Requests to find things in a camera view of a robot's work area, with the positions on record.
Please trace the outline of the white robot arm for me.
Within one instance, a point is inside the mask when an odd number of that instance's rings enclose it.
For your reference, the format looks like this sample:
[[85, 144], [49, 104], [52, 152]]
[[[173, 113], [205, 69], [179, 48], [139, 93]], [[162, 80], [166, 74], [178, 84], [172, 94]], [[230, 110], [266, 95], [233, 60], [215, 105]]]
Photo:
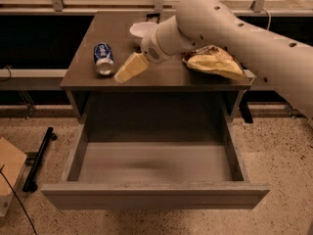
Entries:
[[206, 45], [225, 47], [307, 118], [313, 118], [313, 47], [245, 23], [219, 0], [181, 0], [176, 13], [148, 31], [141, 52], [114, 76], [125, 82], [176, 54]]

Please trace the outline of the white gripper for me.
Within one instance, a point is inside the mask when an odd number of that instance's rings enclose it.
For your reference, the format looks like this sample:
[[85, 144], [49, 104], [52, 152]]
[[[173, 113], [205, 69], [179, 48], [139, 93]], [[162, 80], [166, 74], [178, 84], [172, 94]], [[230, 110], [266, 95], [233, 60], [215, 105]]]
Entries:
[[141, 40], [141, 52], [133, 53], [114, 76], [118, 83], [124, 83], [149, 67], [149, 63], [160, 64], [170, 59], [157, 42], [157, 29], [148, 31]]

